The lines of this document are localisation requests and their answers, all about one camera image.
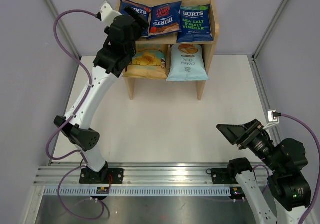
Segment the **tan kettle cooked chips bag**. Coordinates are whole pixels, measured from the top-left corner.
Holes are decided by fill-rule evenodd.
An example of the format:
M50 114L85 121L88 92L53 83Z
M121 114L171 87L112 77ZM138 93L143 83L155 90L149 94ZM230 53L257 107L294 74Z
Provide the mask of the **tan kettle cooked chips bag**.
M137 44L136 54L124 77L167 79L168 44Z

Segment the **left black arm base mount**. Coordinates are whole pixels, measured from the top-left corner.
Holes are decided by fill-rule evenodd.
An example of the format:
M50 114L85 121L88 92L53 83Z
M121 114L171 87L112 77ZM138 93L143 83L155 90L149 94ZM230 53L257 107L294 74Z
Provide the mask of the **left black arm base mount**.
M82 168L79 183L81 184L122 184L124 179L123 168L108 168L94 172L90 168Z

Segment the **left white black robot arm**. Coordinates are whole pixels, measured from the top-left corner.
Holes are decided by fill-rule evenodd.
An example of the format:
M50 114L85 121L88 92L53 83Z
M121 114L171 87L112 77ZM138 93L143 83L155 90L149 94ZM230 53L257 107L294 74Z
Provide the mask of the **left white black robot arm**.
M54 124L84 156L87 166L82 168L82 183L110 181L108 163L98 147L99 132L91 128L94 114L103 97L132 62L136 54L136 41L149 27L149 22L132 7L126 14L113 10L105 2L95 15L106 24L107 39L97 53L93 68L87 72L88 83L80 96L63 116L56 116Z

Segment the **blue Burts sea salt bag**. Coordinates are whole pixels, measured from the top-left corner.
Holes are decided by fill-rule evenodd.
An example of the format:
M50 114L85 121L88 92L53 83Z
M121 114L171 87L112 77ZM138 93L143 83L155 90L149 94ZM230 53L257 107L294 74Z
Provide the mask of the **blue Burts sea salt bag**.
M181 32L177 43L213 41L209 11L210 5L183 6L180 9Z

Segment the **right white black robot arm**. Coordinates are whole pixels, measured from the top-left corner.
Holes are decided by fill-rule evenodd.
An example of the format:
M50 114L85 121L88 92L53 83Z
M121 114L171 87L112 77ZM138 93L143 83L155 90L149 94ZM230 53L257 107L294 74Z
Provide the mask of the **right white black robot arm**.
M276 204L270 210L262 192L254 186L254 170L247 158L229 161L227 177L238 182L258 224L302 224L311 206L311 188L302 168L308 164L304 144L292 138L275 145L263 124L254 119L242 125L218 124L217 129L240 150L250 149L272 170L267 184Z

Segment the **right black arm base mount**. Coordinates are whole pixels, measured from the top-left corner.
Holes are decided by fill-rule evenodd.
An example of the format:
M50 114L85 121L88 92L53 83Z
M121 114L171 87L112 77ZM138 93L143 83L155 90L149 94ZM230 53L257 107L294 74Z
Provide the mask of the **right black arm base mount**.
M214 184L237 184L236 178L227 168L211 168L210 175Z

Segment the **light blue cassava chips bag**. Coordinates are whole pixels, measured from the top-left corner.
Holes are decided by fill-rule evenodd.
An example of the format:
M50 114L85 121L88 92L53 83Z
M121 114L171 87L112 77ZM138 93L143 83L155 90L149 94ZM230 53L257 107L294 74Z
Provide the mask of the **light blue cassava chips bag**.
M208 75L199 44L173 44L167 81L207 81Z

